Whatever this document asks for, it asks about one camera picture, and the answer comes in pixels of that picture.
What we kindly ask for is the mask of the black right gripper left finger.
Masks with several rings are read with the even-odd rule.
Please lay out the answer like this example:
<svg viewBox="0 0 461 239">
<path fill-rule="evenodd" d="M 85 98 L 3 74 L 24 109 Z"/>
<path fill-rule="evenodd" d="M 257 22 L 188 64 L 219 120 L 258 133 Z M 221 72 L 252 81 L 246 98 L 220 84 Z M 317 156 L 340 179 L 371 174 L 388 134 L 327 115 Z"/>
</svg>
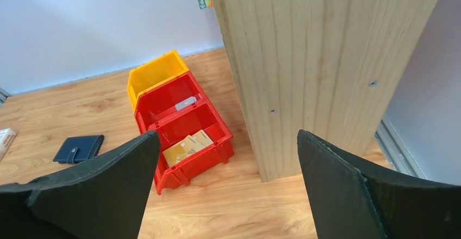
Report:
<svg viewBox="0 0 461 239">
<path fill-rule="evenodd" d="M 137 238 L 160 155 L 156 131 L 28 183 L 1 186 L 1 238 Z"/>
</svg>

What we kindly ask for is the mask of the navy blue card holder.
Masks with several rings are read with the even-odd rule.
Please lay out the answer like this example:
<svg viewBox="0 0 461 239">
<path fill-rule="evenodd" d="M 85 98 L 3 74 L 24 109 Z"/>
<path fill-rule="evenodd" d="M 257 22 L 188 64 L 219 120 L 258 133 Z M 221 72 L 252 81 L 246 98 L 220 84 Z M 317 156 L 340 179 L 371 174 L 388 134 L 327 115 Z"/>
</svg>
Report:
<svg viewBox="0 0 461 239">
<path fill-rule="evenodd" d="M 104 135 L 68 137 L 55 157 L 53 162 L 77 164 L 98 155 L 104 141 Z"/>
</svg>

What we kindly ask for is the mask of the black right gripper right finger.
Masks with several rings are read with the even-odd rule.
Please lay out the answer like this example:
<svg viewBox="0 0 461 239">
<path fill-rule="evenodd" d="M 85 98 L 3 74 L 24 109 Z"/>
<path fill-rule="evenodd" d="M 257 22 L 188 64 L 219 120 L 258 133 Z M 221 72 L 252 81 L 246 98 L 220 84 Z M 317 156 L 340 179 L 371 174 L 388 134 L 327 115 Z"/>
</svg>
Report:
<svg viewBox="0 0 461 239">
<path fill-rule="evenodd" d="M 460 187 L 406 175 L 300 130 L 318 238 L 460 238 Z"/>
</svg>

